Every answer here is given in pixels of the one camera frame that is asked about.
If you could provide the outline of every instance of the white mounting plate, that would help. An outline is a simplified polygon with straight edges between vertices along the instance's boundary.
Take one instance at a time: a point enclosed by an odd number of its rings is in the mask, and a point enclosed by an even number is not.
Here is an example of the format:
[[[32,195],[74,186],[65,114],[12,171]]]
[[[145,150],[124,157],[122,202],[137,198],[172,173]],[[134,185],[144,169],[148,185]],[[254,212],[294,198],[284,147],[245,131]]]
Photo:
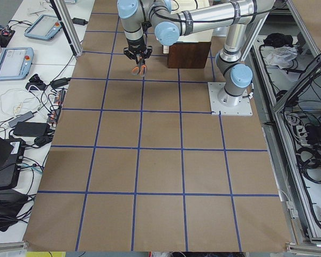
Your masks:
[[[218,100],[218,93],[220,89],[225,86],[226,83],[222,82],[208,82],[210,109],[212,115],[223,116],[252,116],[252,108],[249,98],[243,98],[241,102],[235,107],[227,107],[220,103]],[[245,90],[243,96],[247,96],[248,93]]]

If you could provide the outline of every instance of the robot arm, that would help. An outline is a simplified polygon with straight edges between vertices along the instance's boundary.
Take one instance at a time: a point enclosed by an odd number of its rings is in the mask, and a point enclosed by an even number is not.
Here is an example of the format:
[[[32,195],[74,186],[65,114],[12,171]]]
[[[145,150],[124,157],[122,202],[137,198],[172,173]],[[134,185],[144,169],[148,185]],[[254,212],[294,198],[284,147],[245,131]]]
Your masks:
[[[241,48],[247,24],[263,19],[272,10],[275,0],[224,0],[224,3],[171,14],[171,0],[118,0],[118,12],[125,30],[128,48],[125,55],[137,62],[134,74],[144,75],[145,59],[152,47],[144,42],[144,31],[154,26],[155,35],[164,46],[171,46],[181,35],[190,35],[229,26],[226,41],[216,62],[226,79],[222,104],[235,106],[252,80],[249,67],[240,63]]]

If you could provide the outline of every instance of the plastic bag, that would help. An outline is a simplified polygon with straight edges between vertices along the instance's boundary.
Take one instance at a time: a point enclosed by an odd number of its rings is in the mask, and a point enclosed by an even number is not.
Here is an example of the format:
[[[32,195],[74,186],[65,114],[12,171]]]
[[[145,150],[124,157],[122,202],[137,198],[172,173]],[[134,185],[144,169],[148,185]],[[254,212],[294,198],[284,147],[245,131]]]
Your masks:
[[[280,69],[289,68],[292,66],[292,60],[297,57],[297,49],[294,47],[275,48],[265,58],[267,65],[275,65]]]

